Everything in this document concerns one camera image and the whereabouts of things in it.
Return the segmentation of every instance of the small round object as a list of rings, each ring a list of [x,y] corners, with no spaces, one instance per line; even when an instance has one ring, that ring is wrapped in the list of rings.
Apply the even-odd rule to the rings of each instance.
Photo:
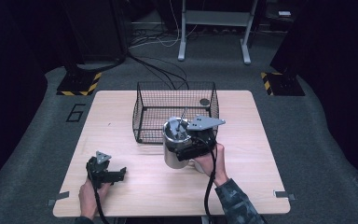
[[[209,105],[211,102],[208,99],[202,98],[200,99],[201,105]]]

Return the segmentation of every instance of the black wire basket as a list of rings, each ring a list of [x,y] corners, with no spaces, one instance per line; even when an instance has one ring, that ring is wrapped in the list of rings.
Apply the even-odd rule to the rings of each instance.
[[[132,129],[138,143],[162,144],[162,126],[170,117],[219,118],[214,82],[138,82]],[[217,135],[217,126],[213,127]]]

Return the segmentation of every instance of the person's left hand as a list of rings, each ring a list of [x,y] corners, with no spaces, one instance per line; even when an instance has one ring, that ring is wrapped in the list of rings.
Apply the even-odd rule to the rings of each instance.
[[[98,189],[101,203],[103,203],[109,187],[110,183],[103,183],[101,188]],[[97,202],[95,201],[94,188],[92,187],[91,181],[88,178],[86,179],[86,183],[80,187],[79,200],[80,215],[82,217],[88,217],[90,220],[93,220],[95,212],[97,211]]]

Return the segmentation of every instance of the sleeve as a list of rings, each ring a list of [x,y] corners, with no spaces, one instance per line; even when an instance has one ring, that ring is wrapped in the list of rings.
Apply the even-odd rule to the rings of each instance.
[[[94,224],[88,217],[77,217],[74,224]]]
[[[228,224],[264,224],[248,196],[238,187],[233,179],[215,189]]]

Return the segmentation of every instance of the gray carpet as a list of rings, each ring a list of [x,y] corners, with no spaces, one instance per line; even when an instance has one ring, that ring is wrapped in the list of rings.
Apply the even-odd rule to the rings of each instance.
[[[327,130],[323,108],[312,89],[301,78],[304,97],[268,96],[264,88],[260,73],[274,71],[269,63],[282,35],[258,34],[250,49],[251,65],[242,62],[240,38],[212,35],[189,40],[186,60],[181,63],[177,61],[178,43],[170,48],[144,45],[131,53],[169,62],[144,58],[181,75],[181,70],[170,64],[174,63],[186,71],[189,81],[214,81],[218,90],[253,93],[282,182],[297,197],[290,202],[288,214],[265,215],[268,223],[358,223],[358,173]],[[0,223],[73,222],[72,218],[53,216],[46,201],[59,193],[94,94],[56,95],[64,75],[63,68],[46,74],[45,99],[0,172]],[[136,90],[137,82],[145,80],[159,79],[128,58],[103,72],[96,91]],[[75,104],[85,104],[76,108],[84,111],[80,121],[65,122]]]

